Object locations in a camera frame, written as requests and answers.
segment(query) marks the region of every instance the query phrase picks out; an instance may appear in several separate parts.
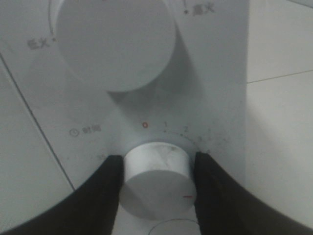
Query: white control panel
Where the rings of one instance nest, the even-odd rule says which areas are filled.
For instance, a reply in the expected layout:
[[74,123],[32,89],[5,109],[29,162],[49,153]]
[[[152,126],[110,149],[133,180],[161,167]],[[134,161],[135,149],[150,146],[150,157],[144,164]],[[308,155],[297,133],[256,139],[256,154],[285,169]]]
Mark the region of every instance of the white control panel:
[[[2,0],[0,22],[11,79],[74,188],[154,141],[210,153],[244,185],[248,1]],[[159,223],[119,208],[113,233]]]

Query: large white knob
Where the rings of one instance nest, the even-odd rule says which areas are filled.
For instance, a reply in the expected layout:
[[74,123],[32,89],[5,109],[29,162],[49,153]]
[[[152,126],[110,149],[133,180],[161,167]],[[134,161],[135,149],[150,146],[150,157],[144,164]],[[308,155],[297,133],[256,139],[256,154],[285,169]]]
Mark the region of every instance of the large white knob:
[[196,199],[192,160],[181,148],[152,142],[125,156],[120,203],[129,213],[146,219],[170,219],[191,208]]
[[79,79],[111,92],[154,80],[172,56],[176,31],[162,0],[64,0],[56,39]]

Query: appliance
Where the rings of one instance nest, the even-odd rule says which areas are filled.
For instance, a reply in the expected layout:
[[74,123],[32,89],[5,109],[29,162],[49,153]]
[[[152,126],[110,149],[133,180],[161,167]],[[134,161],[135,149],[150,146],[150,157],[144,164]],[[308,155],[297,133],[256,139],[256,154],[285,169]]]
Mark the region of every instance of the appliance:
[[206,234],[210,210],[246,232],[219,166],[246,185],[248,17],[247,0],[2,0],[1,230],[88,199],[95,232]]

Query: red zero marking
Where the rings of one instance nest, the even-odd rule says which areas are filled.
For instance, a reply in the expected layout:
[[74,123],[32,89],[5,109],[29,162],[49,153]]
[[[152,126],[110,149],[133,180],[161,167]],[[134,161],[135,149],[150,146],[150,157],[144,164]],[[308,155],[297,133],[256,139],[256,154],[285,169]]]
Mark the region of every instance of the red zero marking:
[[148,123],[144,122],[144,123],[142,124],[142,126],[143,126],[143,128],[148,128]]

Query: timer knob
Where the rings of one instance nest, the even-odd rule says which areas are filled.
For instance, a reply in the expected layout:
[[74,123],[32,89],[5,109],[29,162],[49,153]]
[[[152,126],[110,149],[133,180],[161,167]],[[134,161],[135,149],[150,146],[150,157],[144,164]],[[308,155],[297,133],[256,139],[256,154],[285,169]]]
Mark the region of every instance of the timer knob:
[[131,91],[171,59],[175,21],[163,0],[64,0],[57,9],[59,51],[86,85]]
[[151,142],[124,158],[122,207],[140,218],[164,220],[190,209],[196,199],[192,159],[178,146]]

